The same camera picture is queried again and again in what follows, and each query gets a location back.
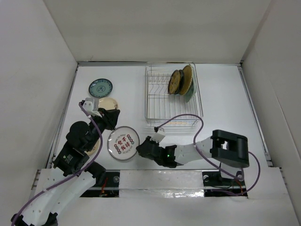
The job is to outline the cream plate with black patch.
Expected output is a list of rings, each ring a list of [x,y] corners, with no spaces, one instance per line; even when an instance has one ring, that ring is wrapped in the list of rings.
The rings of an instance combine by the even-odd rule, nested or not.
[[[116,110],[119,108],[117,101],[111,97],[100,98],[98,107],[103,108],[107,111],[108,110]]]

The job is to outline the white plate with red characters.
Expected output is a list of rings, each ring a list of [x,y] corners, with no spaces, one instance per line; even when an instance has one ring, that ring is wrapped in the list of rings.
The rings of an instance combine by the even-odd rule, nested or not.
[[[121,126],[109,135],[107,147],[109,154],[117,161],[128,161],[137,153],[140,145],[138,133],[131,127]]]

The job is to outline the blue patterned round plate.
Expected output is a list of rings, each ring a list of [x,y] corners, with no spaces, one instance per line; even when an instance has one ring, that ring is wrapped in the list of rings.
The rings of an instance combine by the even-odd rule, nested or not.
[[[89,94],[95,98],[106,97],[112,92],[112,90],[112,82],[104,78],[94,80],[88,87]]]

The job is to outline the beige round plate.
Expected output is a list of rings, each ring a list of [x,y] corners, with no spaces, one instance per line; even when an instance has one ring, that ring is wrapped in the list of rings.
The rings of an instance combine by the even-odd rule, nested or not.
[[[99,150],[100,144],[101,144],[101,141],[100,141],[100,139],[98,139],[97,142],[95,143],[95,145],[93,146],[93,148],[90,151],[85,151],[85,153],[88,156],[93,155],[95,152],[97,152]]]

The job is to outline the light green rectangular plate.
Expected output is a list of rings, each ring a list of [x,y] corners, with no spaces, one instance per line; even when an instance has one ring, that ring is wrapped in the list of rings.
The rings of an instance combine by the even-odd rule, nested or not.
[[[188,103],[190,101],[190,99],[194,96],[194,94],[195,94],[195,91],[194,91],[194,79],[192,79],[190,87],[189,87],[188,91],[186,92],[186,94],[184,95],[184,101],[186,103]]]

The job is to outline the gold and black round plate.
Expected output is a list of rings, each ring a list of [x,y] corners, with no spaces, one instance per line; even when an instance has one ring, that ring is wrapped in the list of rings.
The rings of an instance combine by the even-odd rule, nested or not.
[[[168,94],[175,95],[178,93],[180,88],[181,74],[179,70],[175,70],[169,80]]]

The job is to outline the glossy black round plate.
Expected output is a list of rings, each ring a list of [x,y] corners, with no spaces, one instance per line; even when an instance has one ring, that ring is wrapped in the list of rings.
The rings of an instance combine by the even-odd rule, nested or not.
[[[183,70],[179,70],[179,73],[180,73],[180,81],[179,81],[179,87],[177,89],[177,94],[179,95],[183,86],[184,86],[184,83],[185,83],[185,75],[184,75],[184,71]]]

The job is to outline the round bamboo woven plate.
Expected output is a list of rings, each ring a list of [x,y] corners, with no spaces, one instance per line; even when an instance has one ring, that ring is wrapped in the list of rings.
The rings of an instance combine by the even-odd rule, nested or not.
[[[184,84],[180,91],[181,95],[185,95],[191,86],[193,80],[192,67],[190,65],[186,65],[183,68],[183,73],[184,73]]]

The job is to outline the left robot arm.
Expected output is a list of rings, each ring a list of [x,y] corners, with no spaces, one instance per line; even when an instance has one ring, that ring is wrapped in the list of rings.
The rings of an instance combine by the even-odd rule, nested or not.
[[[90,123],[77,121],[66,135],[66,143],[53,162],[44,188],[11,219],[14,226],[56,226],[64,210],[87,189],[101,186],[106,169],[88,156],[105,130],[114,130],[120,110],[84,111]]]

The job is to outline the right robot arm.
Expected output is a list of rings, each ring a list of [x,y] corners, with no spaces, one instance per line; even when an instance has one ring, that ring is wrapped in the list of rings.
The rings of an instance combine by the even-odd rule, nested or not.
[[[243,169],[250,165],[247,137],[217,129],[210,137],[199,142],[160,147],[159,143],[164,137],[164,131],[157,129],[153,136],[147,136],[136,147],[138,154],[171,169],[204,159],[219,170],[217,179],[222,185],[228,185],[234,179],[244,180]]]

